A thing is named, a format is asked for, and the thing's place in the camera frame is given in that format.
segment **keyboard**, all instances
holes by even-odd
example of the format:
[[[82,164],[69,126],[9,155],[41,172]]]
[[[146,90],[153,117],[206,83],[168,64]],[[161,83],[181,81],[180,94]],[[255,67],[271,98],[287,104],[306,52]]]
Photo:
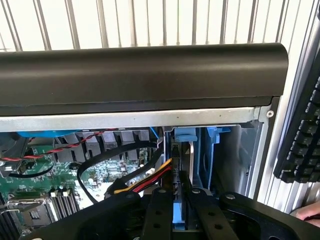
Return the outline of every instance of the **keyboard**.
[[[273,174],[286,183],[320,182],[320,54],[298,100]]]

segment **hand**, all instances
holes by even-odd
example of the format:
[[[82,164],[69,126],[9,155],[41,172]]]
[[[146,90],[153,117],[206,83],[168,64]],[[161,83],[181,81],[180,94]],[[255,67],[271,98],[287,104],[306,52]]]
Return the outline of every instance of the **hand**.
[[[312,217],[317,214],[320,214],[320,201],[298,209],[295,213],[295,217],[301,220],[305,220],[306,218]],[[320,219],[306,220],[306,222],[320,228]]]

